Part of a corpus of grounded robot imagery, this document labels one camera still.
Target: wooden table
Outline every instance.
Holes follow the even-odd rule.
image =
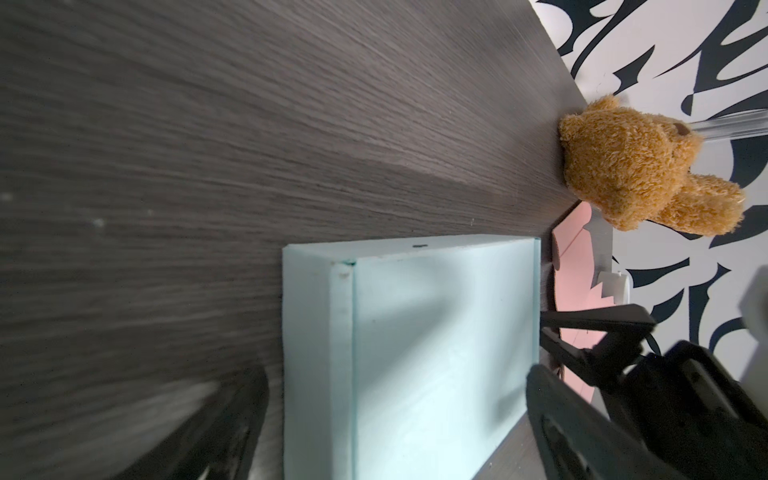
[[[114,473],[257,357],[281,478],[287,243],[541,236],[551,302],[584,100],[528,0],[10,0],[0,35],[9,478]]]

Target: orange plush toy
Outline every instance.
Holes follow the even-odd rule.
[[[652,220],[714,236],[742,219],[735,183],[689,171],[702,139],[681,121],[619,107],[608,95],[560,121],[565,181],[619,230]]]

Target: wall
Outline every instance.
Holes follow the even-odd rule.
[[[538,0],[533,6],[588,101],[685,121],[768,108],[768,0]],[[746,191],[732,234],[696,237],[644,222],[614,232],[614,269],[634,280],[633,301],[660,322],[646,349],[679,339],[713,349],[735,377],[755,341],[738,301],[768,263],[768,137],[704,145],[692,171]]]

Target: light blue box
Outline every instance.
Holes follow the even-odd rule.
[[[283,250],[286,480],[471,480],[525,413],[538,238]]]

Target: teddy bear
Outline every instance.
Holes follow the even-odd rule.
[[[682,121],[620,107],[613,95],[560,121],[565,181],[619,230],[651,220],[707,237],[743,218],[739,186],[690,166],[702,138]]]

